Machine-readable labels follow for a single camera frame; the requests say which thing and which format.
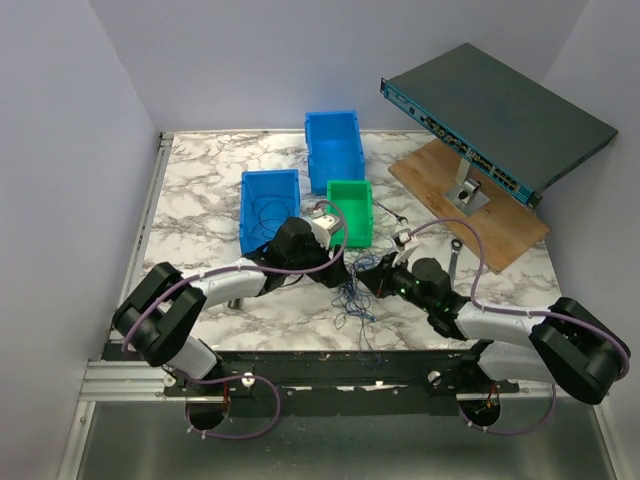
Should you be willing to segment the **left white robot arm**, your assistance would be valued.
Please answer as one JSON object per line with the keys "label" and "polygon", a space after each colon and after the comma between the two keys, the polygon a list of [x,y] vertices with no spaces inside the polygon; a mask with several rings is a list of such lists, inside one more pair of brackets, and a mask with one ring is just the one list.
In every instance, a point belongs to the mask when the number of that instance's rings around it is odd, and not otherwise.
{"label": "left white robot arm", "polygon": [[133,347],[150,366],[170,367],[197,393],[212,394],[221,385],[220,357],[191,335],[201,312],[266,295],[289,276],[307,276],[328,288],[342,285],[350,278],[344,247],[330,244],[345,231],[346,221],[335,214],[289,217],[273,239],[227,266],[185,277],[170,263],[159,263],[118,307],[112,326],[124,337],[124,350]]}

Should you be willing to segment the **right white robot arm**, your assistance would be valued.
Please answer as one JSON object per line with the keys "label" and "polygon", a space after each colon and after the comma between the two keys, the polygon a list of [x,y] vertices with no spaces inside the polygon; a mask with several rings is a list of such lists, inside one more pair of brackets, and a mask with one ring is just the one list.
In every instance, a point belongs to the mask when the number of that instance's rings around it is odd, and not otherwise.
{"label": "right white robot arm", "polygon": [[433,258],[408,263],[388,254],[356,276],[375,297],[399,296],[425,312],[439,335],[474,341],[476,358],[459,370],[471,391],[494,381],[530,380],[596,405],[628,371],[629,349],[569,298],[542,311],[478,306],[452,289],[449,274]]}

